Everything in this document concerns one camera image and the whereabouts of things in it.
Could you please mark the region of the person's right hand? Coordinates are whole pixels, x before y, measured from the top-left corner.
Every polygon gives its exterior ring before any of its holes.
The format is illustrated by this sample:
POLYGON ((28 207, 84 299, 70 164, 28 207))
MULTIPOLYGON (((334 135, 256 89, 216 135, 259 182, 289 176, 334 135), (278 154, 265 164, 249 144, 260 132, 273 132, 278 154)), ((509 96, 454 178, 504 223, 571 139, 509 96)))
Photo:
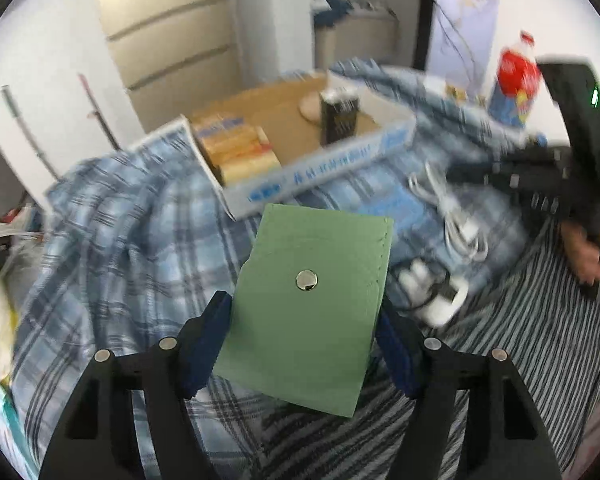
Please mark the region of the person's right hand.
POLYGON ((559 226, 569 266, 581 285, 594 285, 600 281, 600 248, 590 242, 585 229, 572 221, 559 226))

